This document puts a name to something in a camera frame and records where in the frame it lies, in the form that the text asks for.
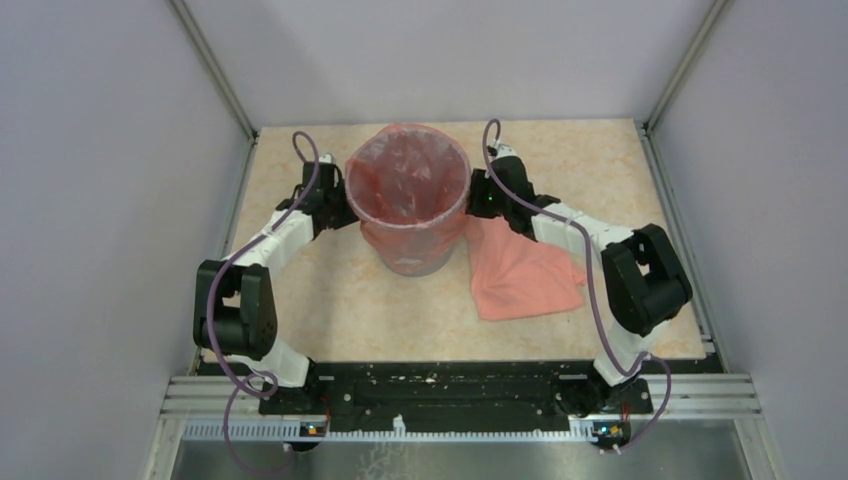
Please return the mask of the translucent red trash bag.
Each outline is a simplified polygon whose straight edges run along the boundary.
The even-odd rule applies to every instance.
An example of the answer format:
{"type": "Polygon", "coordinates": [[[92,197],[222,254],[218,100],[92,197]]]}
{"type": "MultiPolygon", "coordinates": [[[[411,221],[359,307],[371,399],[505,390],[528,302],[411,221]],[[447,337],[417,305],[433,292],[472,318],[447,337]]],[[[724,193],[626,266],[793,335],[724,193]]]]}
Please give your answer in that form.
{"type": "Polygon", "coordinates": [[[467,223],[471,165],[433,127],[390,124],[345,162],[349,205],[379,258],[431,260],[455,248],[467,223]]]}

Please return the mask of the grey plastic trash bin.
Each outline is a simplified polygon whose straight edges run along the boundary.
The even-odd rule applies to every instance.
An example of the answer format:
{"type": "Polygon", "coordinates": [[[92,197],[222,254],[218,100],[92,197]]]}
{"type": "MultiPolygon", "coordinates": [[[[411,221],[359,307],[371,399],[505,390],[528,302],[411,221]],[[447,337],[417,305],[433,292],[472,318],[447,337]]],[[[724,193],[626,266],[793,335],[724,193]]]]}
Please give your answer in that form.
{"type": "Polygon", "coordinates": [[[405,277],[423,277],[431,275],[443,268],[450,260],[454,249],[448,249],[438,257],[431,260],[402,258],[398,261],[389,261],[380,258],[383,265],[391,272],[405,277]]]}

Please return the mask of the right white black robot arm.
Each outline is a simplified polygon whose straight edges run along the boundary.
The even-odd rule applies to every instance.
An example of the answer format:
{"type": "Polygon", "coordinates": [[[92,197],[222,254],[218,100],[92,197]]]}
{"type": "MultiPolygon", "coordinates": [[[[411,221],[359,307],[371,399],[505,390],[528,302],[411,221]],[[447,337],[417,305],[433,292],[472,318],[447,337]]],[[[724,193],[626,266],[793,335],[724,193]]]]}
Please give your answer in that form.
{"type": "Polygon", "coordinates": [[[648,359],[654,331],[675,318],[693,289],[666,231],[610,225],[538,194],[515,153],[487,147],[485,166],[471,176],[467,213],[502,218],[515,234],[576,251],[586,263],[589,304],[603,351],[593,362],[597,378],[586,385],[589,404],[612,412],[627,397],[624,382],[648,359]]]}

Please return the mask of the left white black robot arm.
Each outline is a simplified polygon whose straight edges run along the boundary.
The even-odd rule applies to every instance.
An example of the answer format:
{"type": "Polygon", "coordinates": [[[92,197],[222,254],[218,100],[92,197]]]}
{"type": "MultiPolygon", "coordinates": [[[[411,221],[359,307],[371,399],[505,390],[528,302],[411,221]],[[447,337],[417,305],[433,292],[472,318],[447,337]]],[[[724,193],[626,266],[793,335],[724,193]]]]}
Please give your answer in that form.
{"type": "Polygon", "coordinates": [[[198,267],[192,335],[218,358],[248,366],[297,413],[319,404],[320,386],[308,378],[310,359],[278,337],[272,281],[326,230],[355,223],[344,179],[330,154],[303,166],[303,182],[241,249],[198,267]]]}

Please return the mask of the flat pink trash bag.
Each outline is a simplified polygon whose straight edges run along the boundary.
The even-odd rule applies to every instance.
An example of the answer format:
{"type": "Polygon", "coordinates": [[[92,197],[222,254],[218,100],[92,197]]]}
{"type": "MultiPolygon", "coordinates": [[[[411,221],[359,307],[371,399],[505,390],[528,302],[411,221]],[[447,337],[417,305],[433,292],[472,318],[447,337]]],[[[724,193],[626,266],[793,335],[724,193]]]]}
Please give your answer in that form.
{"type": "Polygon", "coordinates": [[[502,218],[468,220],[471,297],[478,316],[508,321],[584,305],[585,270],[568,251],[513,232],[502,218]]]}

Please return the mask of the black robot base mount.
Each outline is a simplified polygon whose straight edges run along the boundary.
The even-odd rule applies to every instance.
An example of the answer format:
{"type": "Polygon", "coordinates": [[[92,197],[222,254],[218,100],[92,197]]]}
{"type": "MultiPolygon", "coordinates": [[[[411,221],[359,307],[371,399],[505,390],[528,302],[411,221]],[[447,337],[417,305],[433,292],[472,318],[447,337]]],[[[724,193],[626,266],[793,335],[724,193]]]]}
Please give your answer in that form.
{"type": "Polygon", "coordinates": [[[579,419],[610,414],[622,422],[671,413],[665,393],[652,394],[646,364],[609,387],[588,360],[514,362],[321,362],[302,387],[274,390],[259,383],[258,411],[282,417],[317,414],[333,432],[386,430],[401,417],[412,433],[522,433],[564,431],[579,419]]]}

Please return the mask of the aluminium frame rail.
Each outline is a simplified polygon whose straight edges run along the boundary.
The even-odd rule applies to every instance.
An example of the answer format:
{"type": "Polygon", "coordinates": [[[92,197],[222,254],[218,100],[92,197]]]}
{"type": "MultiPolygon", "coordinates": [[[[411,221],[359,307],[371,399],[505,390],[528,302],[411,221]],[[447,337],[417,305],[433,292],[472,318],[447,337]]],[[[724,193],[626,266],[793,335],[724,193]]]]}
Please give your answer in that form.
{"type": "MultiPolygon", "coordinates": [[[[650,400],[658,405],[669,396],[663,417],[683,419],[748,419],[763,416],[763,408],[747,374],[678,374],[667,381],[648,374],[650,400]]],[[[234,390],[225,376],[182,376],[167,386],[159,416],[218,417],[234,390]]]]}

